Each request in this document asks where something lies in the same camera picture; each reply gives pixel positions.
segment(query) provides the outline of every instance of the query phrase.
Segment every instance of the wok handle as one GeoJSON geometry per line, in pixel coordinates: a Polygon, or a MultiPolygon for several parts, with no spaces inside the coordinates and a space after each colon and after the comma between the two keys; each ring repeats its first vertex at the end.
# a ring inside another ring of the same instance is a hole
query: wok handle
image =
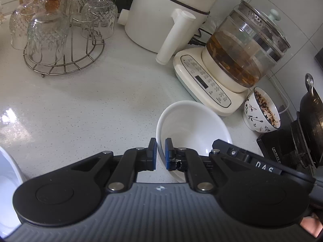
{"type": "Polygon", "coordinates": [[[314,79],[313,79],[313,76],[310,73],[307,73],[305,75],[305,85],[306,85],[307,91],[311,95],[311,98],[313,100],[315,100],[315,96],[314,96],[314,79]]]}

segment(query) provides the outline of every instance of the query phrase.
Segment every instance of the white electric pot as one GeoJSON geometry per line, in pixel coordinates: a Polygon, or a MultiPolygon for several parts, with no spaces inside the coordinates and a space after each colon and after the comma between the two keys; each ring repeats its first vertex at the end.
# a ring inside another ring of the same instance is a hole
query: white electric pot
{"type": "Polygon", "coordinates": [[[133,0],[121,11],[118,23],[138,45],[158,53],[166,64],[182,50],[206,20],[216,0],[133,0]]]}

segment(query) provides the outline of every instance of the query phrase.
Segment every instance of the patterned bowl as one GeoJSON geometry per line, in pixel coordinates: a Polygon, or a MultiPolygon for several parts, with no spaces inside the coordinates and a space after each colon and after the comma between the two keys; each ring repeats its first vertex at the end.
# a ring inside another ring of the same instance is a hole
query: patterned bowl
{"type": "Polygon", "coordinates": [[[275,131],[280,127],[277,108],[269,95],[255,87],[243,104],[242,117],[249,129],[259,133],[275,131]]]}

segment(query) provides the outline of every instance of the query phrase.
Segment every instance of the white bowl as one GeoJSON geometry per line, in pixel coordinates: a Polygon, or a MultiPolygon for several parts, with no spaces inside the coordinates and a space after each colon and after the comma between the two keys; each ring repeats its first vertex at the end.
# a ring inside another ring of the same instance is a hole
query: white bowl
{"type": "Polygon", "coordinates": [[[2,238],[7,237],[21,224],[12,205],[12,196],[24,180],[14,159],[0,147],[0,237],[2,238]]]}
{"type": "Polygon", "coordinates": [[[274,102],[260,87],[255,87],[243,104],[243,120],[253,131],[268,133],[280,127],[280,117],[274,102]],[[261,103],[266,103],[266,108],[260,108],[261,103]]]}
{"type": "MultiPolygon", "coordinates": [[[[215,140],[232,144],[231,136],[221,118],[210,108],[194,101],[171,104],[161,114],[156,130],[159,157],[165,165],[165,139],[171,138],[174,147],[194,149],[208,156],[215,140]]],[[[184,182],[184,173],[170,172],[177,181],[184,182]]]]}

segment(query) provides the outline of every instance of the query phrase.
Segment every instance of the countertop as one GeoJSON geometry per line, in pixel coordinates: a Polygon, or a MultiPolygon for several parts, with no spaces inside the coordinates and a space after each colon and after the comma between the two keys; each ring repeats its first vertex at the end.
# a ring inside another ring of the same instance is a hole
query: countertop
{"type": "MultiPolygon", "coordinates": [[[[22,51],[10,45],[9,19],[0,25],[0,146],[27,178],[69,165],[103,150],[122,154],[147,147],[159,116],[170,104],[194,99],[175,76],[170,61],[135,44],[116,25],[101,57],[68,75],[46,76],[29,69],[22,51]]],[[[238,109],[222,118],[239,147],[261,154],[258,133],[238,109]]],[[[157,159],[154,172],[138,182],[175,182],[157,159]]]]}

